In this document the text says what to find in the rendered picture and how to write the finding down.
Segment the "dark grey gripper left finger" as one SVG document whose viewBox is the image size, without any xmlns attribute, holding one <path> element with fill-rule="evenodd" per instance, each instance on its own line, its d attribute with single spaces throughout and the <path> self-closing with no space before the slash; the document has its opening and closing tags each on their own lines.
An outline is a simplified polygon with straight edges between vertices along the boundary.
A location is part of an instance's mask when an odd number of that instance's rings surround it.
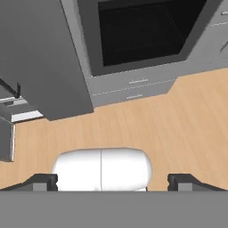
<svg viewBox="0 0 228 228">
<path fill-rule="evenodd" d="M 17 183 L 0 191 L 58 191 L 56 174 L 34 174 L 23 183 Z"/>
</svg>

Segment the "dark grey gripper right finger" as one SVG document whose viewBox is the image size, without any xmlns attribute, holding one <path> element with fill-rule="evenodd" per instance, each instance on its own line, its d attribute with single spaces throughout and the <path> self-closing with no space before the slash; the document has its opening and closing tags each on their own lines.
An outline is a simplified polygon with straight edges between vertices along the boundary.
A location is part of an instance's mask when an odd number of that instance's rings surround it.
<svg viewBox="0 0 228 228">
<path fill-rule="evenodd" d="M 191 174 L 169 174 L 168 191 L 225 191 L 225 189 L 203 183 Z"/>
</svg>

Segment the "white rounded capsule object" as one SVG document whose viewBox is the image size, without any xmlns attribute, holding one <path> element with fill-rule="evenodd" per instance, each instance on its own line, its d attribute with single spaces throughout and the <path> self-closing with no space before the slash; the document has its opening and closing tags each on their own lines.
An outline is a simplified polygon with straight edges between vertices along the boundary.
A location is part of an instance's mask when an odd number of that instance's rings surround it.
<svg viewBox="0 0 228 228">
<path fill-rule="evenodd" d="M 60 154 L 52 173 L 59 191 L 145 191 L 152 165 L 138 149 L 86 149 Z"/>
</svg>

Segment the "grey drawer front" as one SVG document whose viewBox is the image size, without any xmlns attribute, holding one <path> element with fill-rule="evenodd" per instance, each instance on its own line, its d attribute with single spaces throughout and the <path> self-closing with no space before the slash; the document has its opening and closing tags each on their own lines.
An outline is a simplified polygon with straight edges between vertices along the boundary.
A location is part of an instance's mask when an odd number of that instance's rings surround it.
<svg viewBox="0 0 228 228">
<path fill-rule="evenodd" d="M 127 96 L 131 95 L 142 94 L 143 97 L 149 97 L 166 94 L 174 82 L 174 79 L 169 79 L 162 82 L 131 86 L 114 91 L 92 94 L 91 100 L 94 107 L 100 107 L 112 103 L 132 101 L 126 99 Z"/>
<path fill-rule="evenodd" d="M 129 85 L 132 80 L 148 78 L 148 82 Z M 125 72 L 113 73 L 104 76 L 91 77 L 88 80 L 88 87 L 92 94 L 114 91 L 131 86 L 141 86 L 147 83 L 162 82 L 175 79 L 176 75 L 172 70 L 161 68 L 136 69 Z"/>
</svg>

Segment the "grey cupboard run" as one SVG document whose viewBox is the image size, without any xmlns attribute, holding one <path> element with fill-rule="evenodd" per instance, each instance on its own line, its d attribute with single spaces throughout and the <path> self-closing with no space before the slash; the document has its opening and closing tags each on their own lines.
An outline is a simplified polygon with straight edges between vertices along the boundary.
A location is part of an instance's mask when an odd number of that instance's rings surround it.
<svg viewBox="0 0 228 228">
<path fill-rule="evenodd" d="M 210 21 L 212 43 L 206 71 L 228 68 L 228 0 L 223 0 Z"/>
</svg>

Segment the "grey oven with dark window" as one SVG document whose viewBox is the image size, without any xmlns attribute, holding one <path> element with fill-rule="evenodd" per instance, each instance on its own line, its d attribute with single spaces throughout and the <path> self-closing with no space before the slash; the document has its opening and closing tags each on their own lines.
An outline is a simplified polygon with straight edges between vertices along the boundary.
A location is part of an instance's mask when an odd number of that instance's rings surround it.
<svg viewBox="0 0 228 228">
<path fill-rule="evenodd" d="M 224 0 L 61 0 L 94 77 L 184 61 Z"/>
</svg>

